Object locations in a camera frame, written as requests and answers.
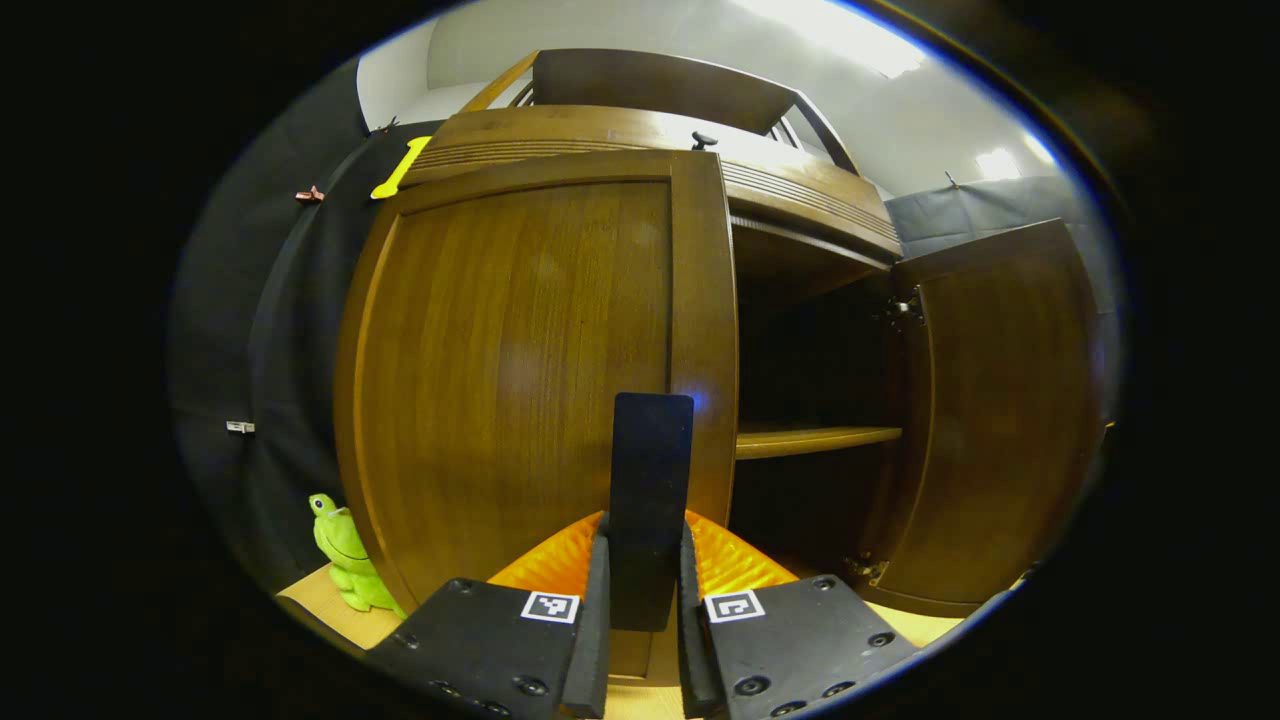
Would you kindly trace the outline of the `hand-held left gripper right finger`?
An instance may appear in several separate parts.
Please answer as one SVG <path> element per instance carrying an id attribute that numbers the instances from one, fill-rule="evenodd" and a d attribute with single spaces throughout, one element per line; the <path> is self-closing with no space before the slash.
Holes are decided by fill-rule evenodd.
<path id="1" fill-rule="evenodd" d="M 916 661 L 840 577 L 797 577 L 701 515 L 686 512 L 678 559 L 689 717 L 832 719 Z"/>

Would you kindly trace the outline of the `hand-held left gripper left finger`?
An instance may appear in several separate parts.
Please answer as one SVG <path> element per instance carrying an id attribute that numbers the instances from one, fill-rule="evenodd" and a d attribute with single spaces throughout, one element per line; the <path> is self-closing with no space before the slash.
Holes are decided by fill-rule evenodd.
<path id="1" fill-rule="evenodd" d="M 609 515 L 544 539 L 489 582 L 456 577 L 366 662 L 430 719 L 599 719 L 611 651 Z"/>

